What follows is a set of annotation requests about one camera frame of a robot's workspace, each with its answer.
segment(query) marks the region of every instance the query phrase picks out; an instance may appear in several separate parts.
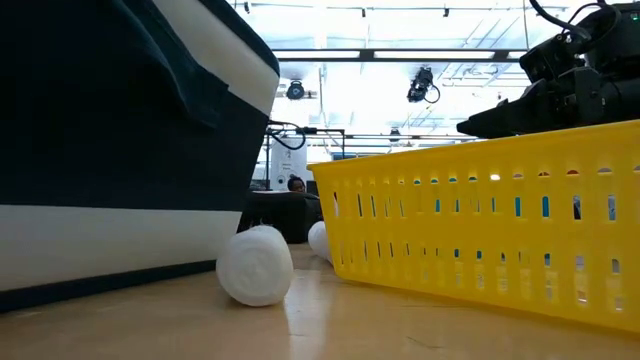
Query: ceiling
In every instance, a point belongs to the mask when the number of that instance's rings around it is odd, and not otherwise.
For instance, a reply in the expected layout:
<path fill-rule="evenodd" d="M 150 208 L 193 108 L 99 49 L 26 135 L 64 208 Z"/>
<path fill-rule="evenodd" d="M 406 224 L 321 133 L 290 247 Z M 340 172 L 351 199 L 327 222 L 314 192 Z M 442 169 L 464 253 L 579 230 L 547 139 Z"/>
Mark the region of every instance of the ceiling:
<path fill-rule="evenodd" d="M 563 20 L 586 3 L 539 2 Z M 559 31 L 522 0 L 265 0 L 250 2 L 248 13 L 244 1 L 229 3 L 274 50 L 526 50 Z M 432 68 L 441 98 L 433 105 L 410 104 L 410 81 L 425 65 Z M 529 84 L 518 64 L 505 63 L 281 62 L 280 67 L 274 120 L 361 134 L 388 134 L 398 127 L 403 134 L 458 135 L 458 122 L 500 99 L 518 98 Z M 291 80 L 301 80 L 311 98 L 284 97 Z"/>

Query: wooden floor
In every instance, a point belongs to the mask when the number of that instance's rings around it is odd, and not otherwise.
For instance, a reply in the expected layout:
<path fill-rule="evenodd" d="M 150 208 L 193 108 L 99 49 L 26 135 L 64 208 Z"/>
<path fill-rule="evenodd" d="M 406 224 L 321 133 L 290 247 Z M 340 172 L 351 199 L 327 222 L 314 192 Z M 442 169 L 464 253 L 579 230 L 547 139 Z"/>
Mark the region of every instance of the wooden floor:
<path fill-rule="evenodd" d="M 230 300 L 214 273 L 0 317 L 0 359 L 640 359 L 640 342 L 347 284 L 292 246 L 284 304 Z"/>

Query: black cable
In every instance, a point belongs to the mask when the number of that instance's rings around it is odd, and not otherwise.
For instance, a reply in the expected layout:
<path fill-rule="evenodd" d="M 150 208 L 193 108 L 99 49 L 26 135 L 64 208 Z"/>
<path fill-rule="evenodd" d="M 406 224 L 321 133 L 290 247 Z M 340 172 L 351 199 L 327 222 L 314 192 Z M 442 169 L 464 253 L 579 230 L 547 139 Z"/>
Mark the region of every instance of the black cable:
<path fill-rule="evenodd" d="M 425 96 L 424 96 L 424 101 L 428 102 L 429 104 L 435 104 L 435 103 L 437 103 L 437 102 L 440 100 L 440 89 L 438 89 L 438 87 L 437 87 L 437 86 L 435 86 L 434 84 L 431 84 L 431 87 L 433 87 L 434 89 L 436 89 L 436 92 L 438 93 L 438 97 L 437 97 L 435 100 L 433 100 L 433 101 L 429 101 L 429 100 L 427 100 L 427 95 L 425 94 Z"/>
<path fill-rule="evenodd" d="M 563 29 L 567 29 L 569 31 L 572 31 L 574 33 L 576 33 L 577 35 L 579 35 L 580 37 L 582 37 L 582 39 L 584 39 L 584 41 L 588 42 L 591 41 L 591 34 L 589 34 L 589 32 L 579 26 L 576 25 L 571 25 L 567 22 L 564 22 L 558 18 L 555 18 L 551 15 L 549 15 L 548 12 L 546 12 L 542 6 L 540 6 L 540 4 L 538 3 L 537 0 L 529 0 L 529 2 L 531 3 L 531 6 L 536 10 L 536 12 L 538 14 L 540 14 L 540 16 L 542 16 L 545 20 L 547 20 L 548 22 L 558 25 Z"/>
<path fill-rule="evenodd" d="M 609 35 L 609 33 L 611 33 L 611 31 L 613 31 L 613 29 L 615 29 L 615 27 L 618 25 L 620 20 L 622 20 L 622 14 L 620 13 L 620 10 L 618 10 L 618 8 L 616 8 L 615 6 L 608 5 L 605 2 L 597 2 L 597 3 L 589 3 L 589 4 L 585 4 L 585 5 L 580 6 L 578 8 L 578 10 L 576 10 L 576 12 L 573 13 L 571 18 L 569 19 L 569 23 L 571 23 L 578 16 L 578 14 L 580 14 L 580 12 L 582 12 L 582 10 L 584 10 L 584 9 L 586 9 L 588 7 L 592 7 L 592 6 L 598 6 L 599 8 L 601 8 L 603 10 L 604 9 L 612 10 L 614 15 L 615 15 L 615 20 L 613 20 L 613 24 L 611 24 L 611 27 L 609 29 L 607 29 L 607 31 L 604 34 L 602 34 L 597 39 L 589 41 L 587 44 L 584 45 L 584 50 L 583 51 L 585 51 L 585 52 L 588 51 L 589 49 L 593 48 L 597 43 L 602 41 L 602 39 L 606 38 L 607 35 Z"/>
<path fill-rule="evenodd" d="M 298 146 L 291 146 L 289 144 L 285 144 L 284 141 L 280 140 L 280 138 L 277 136 L 278 134 L 280 134 L 281 132 L 284 131 L 284 127 L 287 125 L 293 126 L 296 129 L 302 129 L 300 126 L 293 124 L 293 123 L 289 123 L 289 122 L 283 122 L 283 121 L 275 121 L 275 120 L 269 120 L 268 122 L 269 126 L 272 125 L 276 125 L 276 126 L 282 126 L 282 129 L 279 130 L 272 130 L 270 128 L 267 128 L 266 134 L 271 136 L 273 138 L 273 140 L 277 141 L 278 143 L 280 143 L 280 145 L 284 146 L 285 148 L 289 149 L 289 150 L 300 150 L 302 149 L 302 147 L 307 143 L 307 136 L 304 134 L 304 131 L 300 131 L 300 135 L 302 135 L 302 141 L 300 142 L 300 145 Z"/>

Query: white roll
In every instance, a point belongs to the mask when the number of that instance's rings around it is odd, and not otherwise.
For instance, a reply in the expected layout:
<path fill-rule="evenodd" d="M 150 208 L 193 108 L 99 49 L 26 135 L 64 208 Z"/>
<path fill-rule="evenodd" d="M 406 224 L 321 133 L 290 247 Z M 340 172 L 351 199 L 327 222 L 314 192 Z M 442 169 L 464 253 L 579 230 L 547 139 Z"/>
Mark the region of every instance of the white roll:
<path fill-rule="evenodd" d="M 233 236 L 216 264 L 220 285 L 249 306 L 281 302 L 293 279 L 293 261 L 282 234 L 257 226 Z"/>
<path fill-rule="evenodd" d="M 324 221 L 319 221 L 309 229 L 309 245 L 311 246 L 311 250 L 313 252 L 325 259 L 330 263 L 331 261 L 331 250 L 329 249 L 329 237 L 327 236 L 327 228 L 325 226 Z"/>

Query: white stripe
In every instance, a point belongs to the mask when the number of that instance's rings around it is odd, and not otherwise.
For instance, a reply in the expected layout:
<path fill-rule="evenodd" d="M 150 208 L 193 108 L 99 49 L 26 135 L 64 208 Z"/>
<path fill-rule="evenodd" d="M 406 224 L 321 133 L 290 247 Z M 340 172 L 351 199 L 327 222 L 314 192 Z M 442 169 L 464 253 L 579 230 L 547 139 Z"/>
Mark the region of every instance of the white stripe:
<path fill-rule="evenodd" d="M 199 0 L 153 0 L 200 66 L 229 91 L 271 114 L 279 78 L 247 44 Z"/>
<path fill-rule="evenodd" d="M 0 205 L 0 291 L 214 260 L 240 215 Z"/>

